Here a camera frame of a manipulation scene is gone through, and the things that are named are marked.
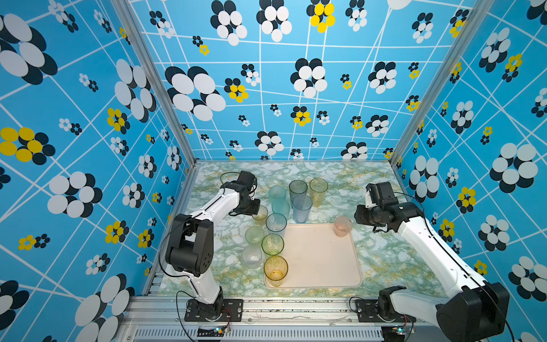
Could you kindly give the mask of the short yellow cup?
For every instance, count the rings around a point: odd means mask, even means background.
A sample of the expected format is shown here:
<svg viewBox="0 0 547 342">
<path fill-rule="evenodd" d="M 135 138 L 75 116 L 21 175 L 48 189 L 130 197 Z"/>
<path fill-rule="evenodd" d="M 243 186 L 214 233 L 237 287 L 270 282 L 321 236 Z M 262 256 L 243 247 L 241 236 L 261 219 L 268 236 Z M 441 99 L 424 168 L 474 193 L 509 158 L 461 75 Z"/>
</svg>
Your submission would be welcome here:
<svg viewBox="0 0 547 342">
<path fill-rule="evenodd" d="M 260 205 L 259 211 L 256 213 L 256 215 L 252 215 L 252 218 L 254 219 L 254 223 L 257 226 L 264 226 L 266 223 L 266 218 L 268 216 L 269 216 L 268 209 L 265 206 Z"/>
</svg>

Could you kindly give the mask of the short pink dimpled cup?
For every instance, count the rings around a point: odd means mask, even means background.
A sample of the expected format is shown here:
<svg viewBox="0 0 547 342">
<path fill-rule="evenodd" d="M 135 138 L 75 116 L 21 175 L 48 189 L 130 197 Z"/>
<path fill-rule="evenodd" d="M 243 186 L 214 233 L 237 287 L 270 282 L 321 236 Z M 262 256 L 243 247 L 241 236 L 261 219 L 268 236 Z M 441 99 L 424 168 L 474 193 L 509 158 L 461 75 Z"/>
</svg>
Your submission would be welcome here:
<svg viewBox="0 0 547 342">
<path fill-rule="evenodd" d="M 334 222 L 334 232 L 338 237 L 348 235 L 353 229 L 353 222 L 347 217 L 338 217 Z"/>
</svg>

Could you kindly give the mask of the blue clear tall glass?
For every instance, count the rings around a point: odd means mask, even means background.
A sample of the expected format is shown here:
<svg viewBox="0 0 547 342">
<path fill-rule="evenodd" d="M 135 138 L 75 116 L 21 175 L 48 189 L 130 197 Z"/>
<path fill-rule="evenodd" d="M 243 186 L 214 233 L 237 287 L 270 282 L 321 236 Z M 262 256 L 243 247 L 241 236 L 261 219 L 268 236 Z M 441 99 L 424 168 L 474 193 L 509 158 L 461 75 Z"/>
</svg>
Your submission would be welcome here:
<svg viewBox="0 0 547 342">
<path fill-rule="evenodd" d="M 287 219 L 283 214 L 272 213 L 266 218 L 266 229 L 269 234 L 284 236 L 287 227 Z"/>
</svg>

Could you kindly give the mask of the green tall glass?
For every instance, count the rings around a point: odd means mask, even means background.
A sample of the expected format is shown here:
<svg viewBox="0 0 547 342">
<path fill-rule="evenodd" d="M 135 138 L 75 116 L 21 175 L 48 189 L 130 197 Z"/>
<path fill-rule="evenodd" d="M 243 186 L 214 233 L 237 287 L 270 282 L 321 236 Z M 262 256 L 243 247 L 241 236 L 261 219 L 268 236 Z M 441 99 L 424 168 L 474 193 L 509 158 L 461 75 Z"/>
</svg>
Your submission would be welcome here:
<svg viewBox="0 0 547 342">
<path fill-rule="evenodd" d="M 276 256 L 283 252 L 285 243 L 280 235 L 269 234 L 262 239 L 261 247 L 267 256 Z"/>
</svg>

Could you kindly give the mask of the short clear dimpled cup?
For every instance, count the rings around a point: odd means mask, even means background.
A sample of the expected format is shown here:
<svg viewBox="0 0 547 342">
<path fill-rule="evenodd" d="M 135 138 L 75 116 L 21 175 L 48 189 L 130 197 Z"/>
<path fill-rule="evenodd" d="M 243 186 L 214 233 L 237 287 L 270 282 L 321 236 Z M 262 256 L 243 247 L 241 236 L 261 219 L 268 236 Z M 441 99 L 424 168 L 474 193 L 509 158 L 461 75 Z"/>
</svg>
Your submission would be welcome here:
<svg viewBox="0 0 547 342">
<path fill-rule="evenodd" d="M 242 251 L 242 262 L 251 269 L 262 266 L 263 252 L 258 245 L 248 245 Z"/>
</svg>

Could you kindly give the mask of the yellow tall glass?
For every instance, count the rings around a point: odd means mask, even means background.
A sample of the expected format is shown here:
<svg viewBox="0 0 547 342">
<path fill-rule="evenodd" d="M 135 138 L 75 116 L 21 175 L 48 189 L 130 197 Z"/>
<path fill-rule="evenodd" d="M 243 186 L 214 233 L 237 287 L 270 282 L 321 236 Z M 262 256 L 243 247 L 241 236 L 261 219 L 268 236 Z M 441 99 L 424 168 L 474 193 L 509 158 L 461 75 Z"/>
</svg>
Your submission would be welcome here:
<svg viewBox="0 0 547 342">
<path fill-rule="evenodd" d="M 314 207 L 318 207 L 324 201 L 329 185 L 323 178 L 313 178 L 309 182 L 310 197 Z"/>
<path fill-rule="evenodd" d="M 269 257 L 263 267 L 266 282 L 271 286 L 281 286 L 289 272 L 288 262 L 279 255 Z"/>
</svg>

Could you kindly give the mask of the yellow tall glass front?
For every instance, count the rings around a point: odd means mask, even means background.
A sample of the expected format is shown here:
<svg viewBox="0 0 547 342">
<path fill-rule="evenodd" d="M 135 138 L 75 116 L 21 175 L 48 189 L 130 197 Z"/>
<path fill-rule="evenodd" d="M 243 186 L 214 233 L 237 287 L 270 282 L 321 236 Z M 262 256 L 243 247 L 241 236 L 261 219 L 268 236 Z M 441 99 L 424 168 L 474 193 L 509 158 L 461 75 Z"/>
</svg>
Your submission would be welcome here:
<svg viewBox="0 0 547 342">
<path fill-rule="evenodd" d="M 266 282 L 271 286 L 281 286 L 289 272 L 288 262 L 279 255 L 269 257 L 263 267 Z"/>
</svg>

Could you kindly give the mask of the short green cup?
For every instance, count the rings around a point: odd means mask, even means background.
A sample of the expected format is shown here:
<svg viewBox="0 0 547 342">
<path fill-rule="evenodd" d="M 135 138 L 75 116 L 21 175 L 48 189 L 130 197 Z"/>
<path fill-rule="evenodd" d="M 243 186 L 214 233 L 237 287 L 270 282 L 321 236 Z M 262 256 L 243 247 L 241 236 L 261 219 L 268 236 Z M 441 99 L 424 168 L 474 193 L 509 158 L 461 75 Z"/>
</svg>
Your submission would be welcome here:
<svg viewBox="0 0 547 342">
<path fill-rule="evenodd" d="M 264 237 L 264 228 L 260 226 L 251 226 L 245 232 L 246 242 L 253 247 L 260 247 Z"/>
</svg>

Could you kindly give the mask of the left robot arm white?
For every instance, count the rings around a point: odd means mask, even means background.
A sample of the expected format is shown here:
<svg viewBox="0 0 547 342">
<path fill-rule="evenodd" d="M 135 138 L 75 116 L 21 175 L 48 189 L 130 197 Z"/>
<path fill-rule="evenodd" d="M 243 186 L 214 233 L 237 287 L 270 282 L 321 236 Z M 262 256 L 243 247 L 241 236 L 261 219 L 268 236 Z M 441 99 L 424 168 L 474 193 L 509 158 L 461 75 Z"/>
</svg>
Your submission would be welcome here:
<svg viewBox="0 0 547 342">
<path fill-rule="evenodd" d="M 189 215 L 177 215 L 167 236 L 162 271 L 172 278 L 189 279 L 198 307 L 213 317 L 220 315 L 224 302 L 222 288 L 210 270 L 214 228 L 227 215 L 256 215 L 260 207 L 260 200 L 254 197 L 256 187 L 255 175 L 239 172 L 236 180 L 222 184 L 201 208 Z"/>
</svg>

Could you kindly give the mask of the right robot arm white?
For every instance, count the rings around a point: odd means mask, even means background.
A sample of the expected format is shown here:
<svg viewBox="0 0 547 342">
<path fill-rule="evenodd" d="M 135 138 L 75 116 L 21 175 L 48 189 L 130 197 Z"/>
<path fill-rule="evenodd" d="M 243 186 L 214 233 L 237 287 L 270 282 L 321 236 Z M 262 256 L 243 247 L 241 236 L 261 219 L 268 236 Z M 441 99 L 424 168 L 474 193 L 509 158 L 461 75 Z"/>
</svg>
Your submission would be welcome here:
<svg viewBox="0 0 547 342">
<path fill-rule="evenodd" d="M 433 232 L 423 210 L 413 202 L 399 202 L 389 182 L 367 185 L 366 202 L 357 206 L 354 218 L 374 232 L 398 233 L 424 259 L 447 295 L 441 299 L 404 286 L 385 288 L 377 301 L 381 319 L 411 316 L 437 326 L 450 341 L 480 341 L 511 328 L 508 290 L 464 262 Z"/>
</svg>

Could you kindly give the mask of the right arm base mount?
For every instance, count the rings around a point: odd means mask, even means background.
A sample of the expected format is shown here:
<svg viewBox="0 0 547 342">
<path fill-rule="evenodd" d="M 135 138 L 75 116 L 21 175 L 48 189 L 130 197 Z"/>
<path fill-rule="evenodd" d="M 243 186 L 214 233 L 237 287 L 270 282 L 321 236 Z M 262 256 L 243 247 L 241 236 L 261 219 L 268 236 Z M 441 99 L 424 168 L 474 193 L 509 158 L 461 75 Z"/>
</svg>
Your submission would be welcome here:
<svg viewBox="0 0 547 342">
<path fill-rule="evenodd" d="M 416 318 L 398 313 L 392 318 L 383 319 L 378 312 L 377 299 L 353 299 L 350 307 L 357 314 L 360 323 L 386 323 L 403 326 L 416 322 Z"/>
</svg>

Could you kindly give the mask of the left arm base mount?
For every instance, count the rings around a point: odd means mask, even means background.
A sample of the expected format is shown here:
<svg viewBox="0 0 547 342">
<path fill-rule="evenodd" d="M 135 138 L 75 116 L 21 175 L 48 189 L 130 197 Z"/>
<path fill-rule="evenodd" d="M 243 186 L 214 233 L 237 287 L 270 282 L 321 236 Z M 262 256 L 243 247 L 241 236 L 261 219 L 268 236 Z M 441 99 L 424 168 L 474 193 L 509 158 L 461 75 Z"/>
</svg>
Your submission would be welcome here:
<svg viewBox="0 0 547 342">
<path fill-rule="evenodd" d="M 223 299 L 213 304 L 204 304 L 196 299 L 190 299 L 187 302 L 184 320 L 199 323 L 240 322 L 243 308 L 243 299 Z"/>
</svg>

